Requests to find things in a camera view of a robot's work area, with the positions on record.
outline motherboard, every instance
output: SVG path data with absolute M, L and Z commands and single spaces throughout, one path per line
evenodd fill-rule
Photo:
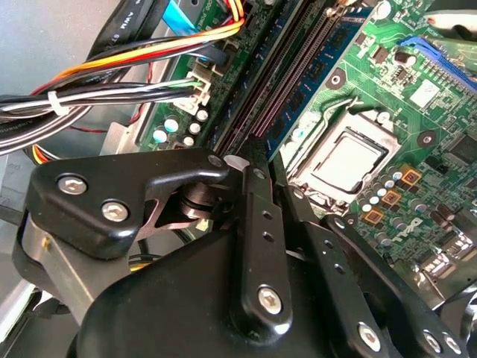
M 319 216 L 344 215 L 438 305 L 477 279 L 477 92 L 402 43 L 429 39 L 471 70 L 476 47 L 440 39 L 432 2 L 379 4 L 281 153 Z
M 174 64 L 200 94 L 158 104 L 141 150 L 262 138 L 317 216 L 342 215 L 438 307 L 477 281 L 477 46 L 442 37 L 433 2 L 245 1 L 246 25 L 215 44 L 226 63 Z M 224 21 L 209 0 L 195 26 Z

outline cable tie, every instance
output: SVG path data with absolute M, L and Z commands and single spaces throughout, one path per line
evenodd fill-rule
M 57 91 L 48 92 L 48 102 L 50 102 L 51 108 L 57 114 L 57 116 L 66 116 L 69 114 L 69 107 L 63 107 L 57 96 Z

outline yellow wire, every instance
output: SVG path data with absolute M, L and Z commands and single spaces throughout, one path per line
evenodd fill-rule
M 38 164 L 43 164 L 43 162 L 40 160 L 40 158 L 38 158 L 38 154 L 37 154 L 37 150 L 36 150 L 35 146 L 32 147 L 31 153 L 33 153 L 33 158 L 35 158 L 35 160 Z
M 232 11 L 232 17 L 234 21 L 239 20 L 239 10 L 237 9 L 237 3 L 235 0 L 229 0 L 230 10 Z
M 136 271 L 139 271 L 140 269 L 143 269 L 147 265 L 150 265 L 150 263 L 135 263 L 129 266 L 129 269 L 131 270 L 131 272 L 136 272 Z
M 235 3 L 237 4 L 238 15 L 239 15 L 240 17 L 244 17 L 244 16 L 245 16 L 245 14 L 244 14 L 244 7 L 242 6 L 241 1 L 240 1 L 240 0 L 236 0 Z
M 85 69 L 94 69 L 96 67 L 100 66 L 106 66 L 110 63 L 115 63 L 115 62 L 122 62 L 129 60 L 132 57 L 137 57 L 137 56 L 142 56 L 144 54 L 150 54 L 152 52 L 156 51 L 162 51 L 166 50 L 169 48 L 175 48 L 175 47 L 183 47 L 183 46 L 189 46 L 189 45 L 195 45 L 198 43 L 203 43 L 206 41 L 215 41 L 215 40 L 220 40 L 226 37 L 230 37 L 237 32 L 240 31 L 240 27 L 244 24 L 244 20 L 241 19 L 239 22 L 233 23 L 231 25 L 226 25 L 223 26 L 222 28 L 216 28 L 212 29 L 209 31 L 205 31 L 190 37 L 187 37 L 185 39 L 180 39 L 180 40 L 174 40 L 174 41 L 169 41 L 167 43 L 160 43 L 158 45 L 154 45 L 151 47 L 147 48 L 140 48 L 137 50 L 129 51 L 124 54 L 117 54 L 114 56 L 109 56 L 106 58 L 102 58 L 100 60 L 96 61 L 91 61 L 87 63 L 83 63 L 79 66 L 74 66 L 70 67 L 69 69 L 66 69 L 65 71 L 61 72 L 59 75 L 57 75 L 54 79 L 58 80 L 67 76 L 70 76 L 76 72 L 85 70 Z

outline blue connector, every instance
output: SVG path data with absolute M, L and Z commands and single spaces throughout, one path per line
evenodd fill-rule
M 178 36 L 190 36 L 198 32 L 197 28 L 195 28 L 194 24 L 192 24 L 191 20 L 189 20 L 174 0 L 169 2 L 162 19 Z
M 454 66 L 447 60 L 442 52 L 440 52 L 433 45 L 428 43 L 425 39 L 419 36 L 412 36 L 398 42 L 400 46 L 410 46 L 424 54 L 428 59 L 437 64 L 448 75 L 452 76 L 460 84 L 463 84 L 473 93 L 477 93 L 477 82 L 472 81 L 465 73 L 458 67 Z

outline capacitor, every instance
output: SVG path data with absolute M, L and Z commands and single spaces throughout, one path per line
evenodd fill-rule
M 425 205 L 420 199 L 412 199 L 409 201 L 409 207 L 419 214 L 425 213 L 427 210 L 427 205 Z
M 445 219 L 447 220 L 448 222 L 451 222 L 452 220 L 455 219 L 455 215 L 454 213 L 452 212 L 452 210 L 450 210 L 450 208 L 445 205 L 445 204 L 439 204 L 437 206 L 437 211 L 440 213 L 440 215 Z
M 432 211 L 430 214 L 429 214 L 429 217 L 437 224 L 439 225 L 440 227 L 444 228 L 447 226 L 447 221 L 445 218 L 443 218 L 440 213 L 438 213 L 437 211 Z
M 156 129 L 152 133 L 152 138 L 154 139 L 154 142 L 161 144 L 167 141 L 167 133 L 162 129 Z
M 393 178 L 394 181 L 401 180 L 402 172 L 397 166 L 390 166 L 388 169 L 388 174 Z
M 393 244 L 393 242 L 391 241 L 391 239 L 389 239 L 386 233 L 377 233 L 375 236 L 375 239 L 378 242 L 378 244 L 380 244 L 381 246 L 384 246 L 385 248 L 388 248 L 389 246 Z
M 164 128 L 169 132 L 169 133 L 174 133 L 177 132 L 179 129 L 179 123 L 177 123 L 176 116 L 172 116 L 173 118 L 166 119 L 164 122 Z
M 371 204 L 371 205 L 376 205 L 379 203 L 379 196 L 376 195 L 375 192 L 373 192 L 372 190 L 368 190 L 365 194 L 364 194 L 364 197 L 367 199 L 367 201 Z
M 373 184 L 373 191 L 380 197 L 382 198 L 383 196 L 386 195 L 388 190 L 384 188 L 384 186 L 381 183 L 375 183 Z
M 451 231 L 454 230 L 454 225 L 452 225 L 450 222 L 446 222 L 446 227 L 444 228 L 444 230 L 445 230 L 447 233 L 450 233 Z
M 189 132 L 191 134 L 199 134 L 200 125 L 198 123 L 191 123 L 191 125 L 189 126 Z
M 369 213 L 371 209 L 373 209 L 373 205 L 371 205 L 367 199 L 359 199 L 358 205 L 365 213 Z
M 192 147 L 195 141 L 194 141 L 194 138 L 192 138 L 191 136 L 185 136 L 184 139 L 182 140 L 182 143 L 184 143 L 186 147 Z
M 394 188 L 394 180 L 390 175 L 383 175 L 380 177 L 379 182 L 386 188 L 392 189 Z
M 200 108 L 195 114 L 195 118 L 199 122 L 205 122 L 207 119 L 209 119 L 209 111 L 206 108 Z
M 394 54 L 394 62 L 406 67 L 412 67 L 416 64 L 417 58 L 413 54 L 407 52 L 398 51 Z
M 401 218 L 393 218 L 391 224 L 399 231 L 403 231 L 408 228 L 408 225 Z

